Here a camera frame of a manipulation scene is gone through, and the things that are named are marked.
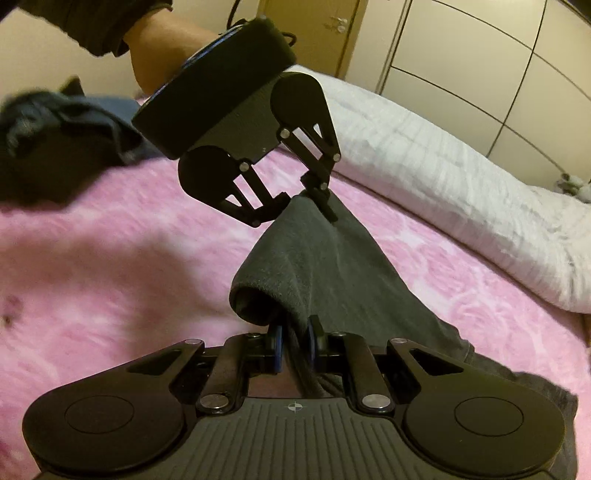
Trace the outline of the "dark sleeve forearm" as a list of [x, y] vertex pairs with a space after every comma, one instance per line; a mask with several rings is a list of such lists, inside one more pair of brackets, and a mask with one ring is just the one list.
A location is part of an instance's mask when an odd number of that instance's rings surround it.
[[6, 16], [15, 8], [42, 18], [60, 29], [91, 55], [122, 56], [131, 27], [148, 13], [172, 10], [171, 1], [155, 0], [39, 0], [9, 1]]

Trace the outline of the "person left hand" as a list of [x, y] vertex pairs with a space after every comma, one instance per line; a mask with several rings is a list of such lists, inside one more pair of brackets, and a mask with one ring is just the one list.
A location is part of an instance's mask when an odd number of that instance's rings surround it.
[[136, 21], [123, 41], [139, 88], [152, 95], [174, 78], [188, 58], [217, 38], [217, 33], [160, 9]]

